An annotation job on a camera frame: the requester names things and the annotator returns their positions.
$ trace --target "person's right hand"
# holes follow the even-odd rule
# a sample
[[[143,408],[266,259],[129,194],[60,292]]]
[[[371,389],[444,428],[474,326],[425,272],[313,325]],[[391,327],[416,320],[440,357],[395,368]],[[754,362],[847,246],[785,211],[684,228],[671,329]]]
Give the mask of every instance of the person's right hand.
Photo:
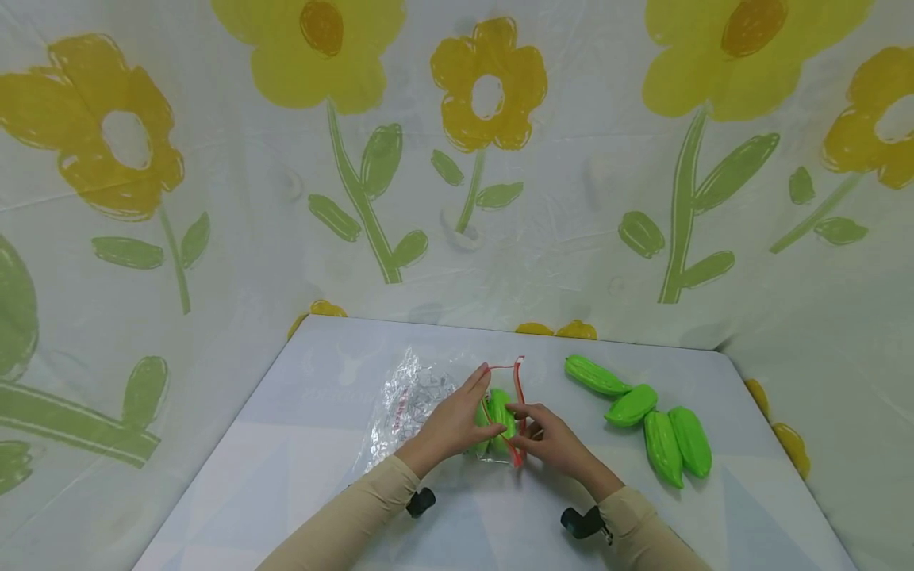
[[[625,484],[590,453],[565,421],[544,405],[512,403],[507,409],[515,413],[518,420],[533,419],[524,434],[511,439],[511,444],[579,481],[595,502],[602,502],[624,487]]]

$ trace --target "beige sleeve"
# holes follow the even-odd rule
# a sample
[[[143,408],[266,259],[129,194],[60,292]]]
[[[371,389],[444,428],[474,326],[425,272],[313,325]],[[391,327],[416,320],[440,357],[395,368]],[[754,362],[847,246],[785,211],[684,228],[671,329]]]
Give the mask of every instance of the beige sleeve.
[[[622,488],[600,502],[600,516],[626,571],[711,571],[634,488]]]
[[[390,456],[303,523],[258,571],[345,571],[372,534],[406,508],[419,478]]]

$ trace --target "red string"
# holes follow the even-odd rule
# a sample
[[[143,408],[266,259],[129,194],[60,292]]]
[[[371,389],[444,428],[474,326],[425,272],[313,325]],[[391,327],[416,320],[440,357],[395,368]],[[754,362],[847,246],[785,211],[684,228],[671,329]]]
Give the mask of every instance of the red string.
[[[520,355],[517,357],[517,360],[513,365],[496,365],[489,366],[486,368],[486,372],[491,371],[492,369],[514,369],[514,378],[515,378],[515,392],[517,393],[517,400],[520,404],[525,405],[526,401],[524,400],[524,389],[520,386],[520,364],[523,363],[524,356]],[[492,424],[492,418],[489,416],[489,411],[486,407],[483,407],[483,412],[485,413],[485,418],[489,421],[489,424]],[[523,418],[520,421],[520,431],[521,434],[526,430],[526,418]],[[511,440],[509,440],[504,434],[499,434],[505,443],[508,445],[508,450],[511,451],[511,463],[515,468],[520,468],[521,463],[523,463],[524,458],[526,457],[526,452],[523,450],[518,451]]]

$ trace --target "person's left hand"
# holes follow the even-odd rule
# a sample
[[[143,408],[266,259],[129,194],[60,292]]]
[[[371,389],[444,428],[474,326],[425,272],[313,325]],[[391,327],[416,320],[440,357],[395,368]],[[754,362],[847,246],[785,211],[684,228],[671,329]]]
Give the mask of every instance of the person's left hand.
[[[505,425],[477,427],[474,422],[490,380],[489,365],[479,365],[463,386],[435,407],[419,434],[395,452],[420,479],[443,460],[505,432]]]

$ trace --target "flower center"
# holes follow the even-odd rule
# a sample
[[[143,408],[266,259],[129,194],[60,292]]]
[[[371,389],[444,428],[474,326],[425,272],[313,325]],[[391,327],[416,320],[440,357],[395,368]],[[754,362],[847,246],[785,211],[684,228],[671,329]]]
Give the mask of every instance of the flower center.
[[[129,111],[112,111],[101,122],[101,136],[115,159],[129,168],[149,166],[152,151],[143,122]]]
[[[734,58],[745,58],[771,42],[787,19],[783,0],[741,0],[730,15],[720,47]]]
[[[900,143],[914,137],[914,93],[892,103],[876,123],[876,137],[883,143]]]
[[[502,81],[494,75],[483,75],[473,84],[473,113],[480,119],[492,119],[505,104]]]
[[[329,2],[312,0],[304,5],[299,26],[308,45],[332,58],[343,47],[343,17]]]

